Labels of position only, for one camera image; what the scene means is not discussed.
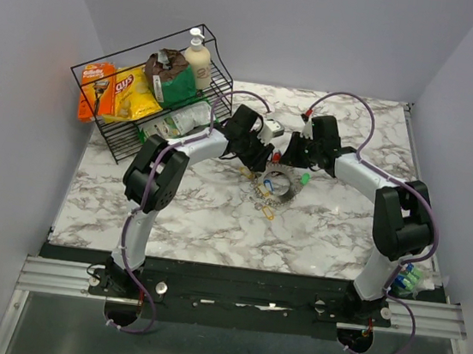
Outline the green key tag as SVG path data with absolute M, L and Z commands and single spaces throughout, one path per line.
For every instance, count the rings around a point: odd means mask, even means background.
M 311 176 L 309 174 L 304 173 L 301 177 L 301 184 L 302 185 L 307 184 L 310 178 L 311 178 Z

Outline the red key tag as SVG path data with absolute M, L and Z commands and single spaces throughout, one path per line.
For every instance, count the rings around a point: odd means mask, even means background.
M 273 163 L 278 163 L 281 160 L 281 153 L 280 151 L 277 151 L 276 153 L 273 153 L 272 155 L 272 162 Z

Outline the blue key tag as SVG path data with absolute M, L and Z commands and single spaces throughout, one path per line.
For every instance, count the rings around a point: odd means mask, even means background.
M 272 186 L 272 182 L 271 182 L 270 179 L 264 180 L 263 184 L 264 184 L 265 188 L 266 188 L 269 192 L 272 193 L 272 192 L 274 191 L 273 186 Z

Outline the yellow key tag with key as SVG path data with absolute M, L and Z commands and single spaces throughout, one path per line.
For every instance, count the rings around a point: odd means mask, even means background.
M 262 214 L 266 217 L 266 219 L 269 219 L 269 221 L 273 221 L 273 219 L 275 218 L 274 213 L 269 206 L 263 206 L 260 203 L 255 203 L 254 209 L 257 211 L 261 211 Z

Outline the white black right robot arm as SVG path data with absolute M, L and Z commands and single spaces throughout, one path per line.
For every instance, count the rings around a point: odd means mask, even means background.
M 318 167 L 372 202 L 374 250 L 353 280 L 356 293 L 342 300 L 343 316 L 357 323 L 372 315 L 371 301 L 383 297 L 394 280 L 395 263 L 419 255 L 436 242 L 427 186 L 399 180 L 365 161 L 353 147 L 344 147 L 338 121 L 332 116 L 302 115 L 304 128 L 291 135 L 281 164 Z

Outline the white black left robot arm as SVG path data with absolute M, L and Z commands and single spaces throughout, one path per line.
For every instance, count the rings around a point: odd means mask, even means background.
M 260 173 L 274 150 L 272 139 L 282 134 L 280 123 L 239 105 L 225 123 L 202 126 L 177 139 L 147 138 L 123 176 L 130 209 L 111 254 L 119 267 L 109 277 L 111 289 L 119 297 L 136 292 L 139 277 L 133 271 L 143 265 L 154 221 L 175 197 L 188 167 L 230 154 L 251 172 Z

